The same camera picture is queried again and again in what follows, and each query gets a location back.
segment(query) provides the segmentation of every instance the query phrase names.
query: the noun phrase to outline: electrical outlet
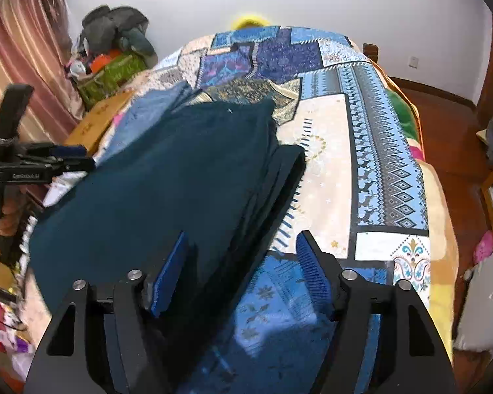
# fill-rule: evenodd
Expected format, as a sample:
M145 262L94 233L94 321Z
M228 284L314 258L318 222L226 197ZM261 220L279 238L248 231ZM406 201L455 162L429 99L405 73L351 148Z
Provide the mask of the electrical outlet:
M411 68L418 68L418 57L411 56L409 58L409 66Z

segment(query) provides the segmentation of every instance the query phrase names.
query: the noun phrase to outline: pink plush toy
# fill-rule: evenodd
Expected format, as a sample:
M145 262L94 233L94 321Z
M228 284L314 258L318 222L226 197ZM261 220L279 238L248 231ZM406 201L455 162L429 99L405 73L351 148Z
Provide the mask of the pink plush toy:
M482 237L482 240L475 247L473 254L473 263L476 265L484 259L491 256L493 253L493 233L488 230Z

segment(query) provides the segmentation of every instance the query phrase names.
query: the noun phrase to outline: wooden floor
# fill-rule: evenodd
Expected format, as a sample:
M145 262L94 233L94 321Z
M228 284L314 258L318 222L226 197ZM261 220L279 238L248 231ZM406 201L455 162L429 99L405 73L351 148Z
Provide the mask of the wooden floor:
M460 253L455 287L455 324L464 303L464 271L472 266L473 250L487 231L480 185L489 174L480 130L471 108L426 93L403 90L418 107L425 158L437 171L447 199ZM454 351L454 370L460 392L481 376L488 354Z

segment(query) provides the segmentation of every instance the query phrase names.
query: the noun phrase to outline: pink striped curtain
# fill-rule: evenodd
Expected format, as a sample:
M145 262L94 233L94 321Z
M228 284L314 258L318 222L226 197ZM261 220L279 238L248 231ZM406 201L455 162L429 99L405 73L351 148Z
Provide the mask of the pink striped curtain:
M0 0L0 99L9 83L35 88L19 129L23 141L62 143L83 112L64 74L69 49L56 37L52 7L51 0Z

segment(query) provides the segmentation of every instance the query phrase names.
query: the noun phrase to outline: human hand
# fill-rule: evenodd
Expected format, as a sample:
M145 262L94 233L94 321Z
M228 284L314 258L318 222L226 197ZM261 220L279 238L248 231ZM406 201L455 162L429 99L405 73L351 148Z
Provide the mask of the human hand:
M14 197L6 196L0 218L0 235L2 237L12 237L16 234L20 217L22 216L22 207L24 205L23 194L15 194Z

